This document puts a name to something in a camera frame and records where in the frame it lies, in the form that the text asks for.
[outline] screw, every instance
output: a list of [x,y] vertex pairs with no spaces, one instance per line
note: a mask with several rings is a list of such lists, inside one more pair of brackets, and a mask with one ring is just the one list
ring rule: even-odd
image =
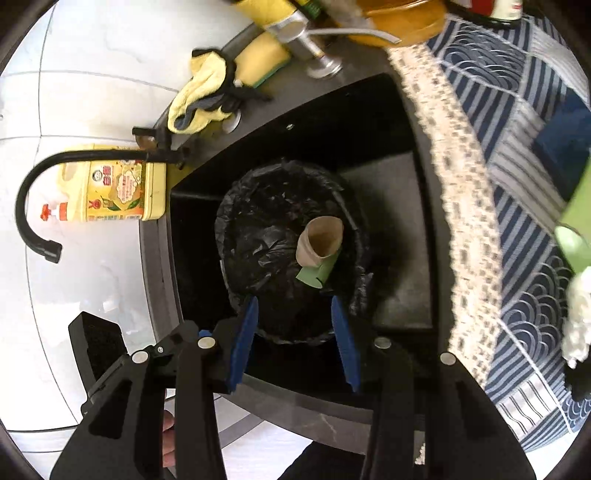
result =
[[214,337],[201,337],[197,342],[197,345],[199,345],[199,348],[208,350],[216,345],[216,339]]
[[150,358],[148,352],[144,352],[143,350],[138,350],[131,356],[135,364],[143,364],[148,358]]
[[452,366],[454,363],[456,363],[456,356],[450,352],[443,352],[441,355],[439,355],[439,360],[441,360],[443,365]]
[[376,337],[374,345],[380,350],[388,350],[392,346],[392,341],[386,337]]

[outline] finger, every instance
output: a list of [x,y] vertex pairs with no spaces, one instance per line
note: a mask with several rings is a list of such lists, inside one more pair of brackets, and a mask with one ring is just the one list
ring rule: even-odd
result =
[[167,430],[162,434],[162,454],[174,451],[174,430]]
[[167,453],[162,457],[162,466],[169,467],[174,466],[177,463],[176,458],[174,457],[174,452]]
[[174,425],[174,416],[168,410],[164,410],[164,422],[162,425],[162,431],[168,430]]

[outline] dark clothing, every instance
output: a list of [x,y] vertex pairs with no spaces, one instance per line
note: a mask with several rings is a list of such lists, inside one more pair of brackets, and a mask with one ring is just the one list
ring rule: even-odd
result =
[[364,455],[312,442],[278,480],[359,480]]

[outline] black sink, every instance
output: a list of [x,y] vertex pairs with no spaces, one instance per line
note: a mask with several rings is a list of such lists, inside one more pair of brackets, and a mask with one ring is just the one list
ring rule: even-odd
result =
[[[220,199],[247,171],[281,158],[340,173],[365,212],[375,250],[376,329],[418,364],[437,353],[433,233],[425,181],[398,89],[387,74],[311,100],[214,156],[171,192],[170,228],[184,320],[211,329],[235,315],[220,272],[214,221]],[[351,406],[336,342],[275,345],[256,337],[247,374],[291,391]]]

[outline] faucet handle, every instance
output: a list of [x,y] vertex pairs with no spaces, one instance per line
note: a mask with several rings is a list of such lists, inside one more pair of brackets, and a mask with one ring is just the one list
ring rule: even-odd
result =
[[300,60],[312,60],[306,71],[315,79],[336,75],[343,63],[341,59],[328,56],[317,40],[310,38],[307,25],[301,21],[289,22],[279,28],[277,40],[286,45]]

